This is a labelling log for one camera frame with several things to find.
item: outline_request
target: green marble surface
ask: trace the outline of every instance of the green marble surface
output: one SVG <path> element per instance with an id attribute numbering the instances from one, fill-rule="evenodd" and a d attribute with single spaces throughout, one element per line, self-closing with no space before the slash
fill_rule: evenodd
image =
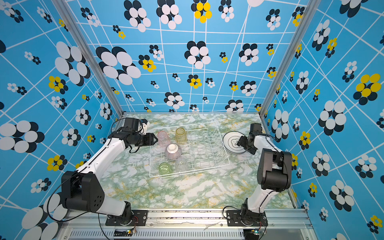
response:
<path id="1" fill-rule="evenodd" d="M 145 118 L 148 132 L 159 127 L 216 121 L 222 136 L 230 131 L 248 135 L 258 114 L 128 114 Z M 105 171 L 100 184 L 115 199 L 129 201 L 133 208 L 222 208 L 240 207 L 255 190 L 260 152 L 228 154 L 230 165 L 216 170 L 177 177 L 149 176 L 150 147 L 137 153 L 122 152 Z M 266 208 L 293 208 L 287 191 L 277 194 Z"/>

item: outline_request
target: white plate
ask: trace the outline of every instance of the white plate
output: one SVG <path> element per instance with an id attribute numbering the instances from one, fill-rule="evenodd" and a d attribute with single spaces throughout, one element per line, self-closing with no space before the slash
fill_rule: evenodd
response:
<path id="1" fill-rule="evenodd" d="M 245 135 L 241 132 L 227 132 L 223 137 L 225 149 L 232 154 L 245 153 L 246 150 L 243 147 L 236 145 L 241 136 Z"/>

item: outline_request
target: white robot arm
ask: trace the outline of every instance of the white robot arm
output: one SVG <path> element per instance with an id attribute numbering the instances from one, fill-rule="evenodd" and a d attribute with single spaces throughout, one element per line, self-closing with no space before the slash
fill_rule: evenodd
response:
<path id="1" fill-rule="evenodd" d="M 261 152 L 257 170 L 257 182 L 253 194 L 242 204 L 240 215 L 235 214 L 245 226 L 261 222 L 267 226 L 264 208 L 274 195 L 288 189 L 291 185 L 292 155 L 277 148 L 270 139 L 270 135 L 262 133 L 260 123 L 250 126 L 248 138 L 241 136 L 236 142 L 237 147 L 243 147 L 251 154 L 257 150 Z"/>
<path id="2" fill-rule="evenodd" d="M 129 202 L 104 194 L 100 179 L 111 162 L 125 149 L 151 146 L 157 142 L 153 133 L 147 133 L 149 122 L 145 119 L 125 118 L 124 123 L 112 132 L 99 151 L 76 171 L 66 171 L 62 178 L 63 207 L 67 209 L 108 214 L 107 225 L 126 225 L 133 218 Z"/>

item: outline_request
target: metal bracket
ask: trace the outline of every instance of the metal bracket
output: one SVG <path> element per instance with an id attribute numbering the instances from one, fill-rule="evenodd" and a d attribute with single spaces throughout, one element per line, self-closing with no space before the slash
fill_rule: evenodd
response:
<path id="1" fill-rule="evenodd" d="M 260 223 L 263 225 L 263 226 L 268 226 L 268 221 L 266 219 L 266 216 L 265 216 L 265 212 L 263 212 L 262 214 L 259 214 L 259 217 L 257 218 L 257 222 L 255 222 L 254 224 L 252 225 L 245 225 L 243 222 L 242 222 L 242 218 L 241 218 L 241 211 L 239 210 L 228 210 L 226 211 L 227 212 L 227 224 L 228 224 L 228 227 L 259 227 L 260 226 Z"/>
<path id="2" fill-rule="evenodd" d="M 139 222 L 136 222 L 136 226 L 145 226 L 147 222 L 147 216 L 148 216 L 148 210 L 132 210 L 133 217 L 137 217 L 139 219 Z M 111 218 L 107 218 L 107 221 L 105 222 L 106 226 L 122 226 L 120 223 L 122 220 L 119 218 L 119 216 L 111 216 Z M 124 226 L 134 226 L 135 225 L 135 218 L 132 218 L 132 221 L 128 225 Z"/>

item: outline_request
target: white wire dish rack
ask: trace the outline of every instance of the white wire dish rack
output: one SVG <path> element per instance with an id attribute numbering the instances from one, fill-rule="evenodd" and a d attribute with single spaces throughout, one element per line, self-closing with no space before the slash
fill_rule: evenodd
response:
<path id="1" fill-rule="evenodd" d="M 187 133 L 186 143 L 177 143 L 175 140 L 176 129 L 182 127 Z M 168 160 L 165 156 L 165 147 L 159 144 L 151 146 L 149 158 L 150 177 L 173 177 L 197 172 L 204 172 L 230 164 L 223 140 L 216 122 L 203 122 L 182 126 L 162 127 L 153 130 L 157 135 L 159 131 L 168 133 L 171 143 L 178 144 L 182 149 L 181 157 L 188 162 L 188 171 L 175 172 L 176 160 Z M 161 163 L 171 165 L 173 173 L 160 174 Z"/>

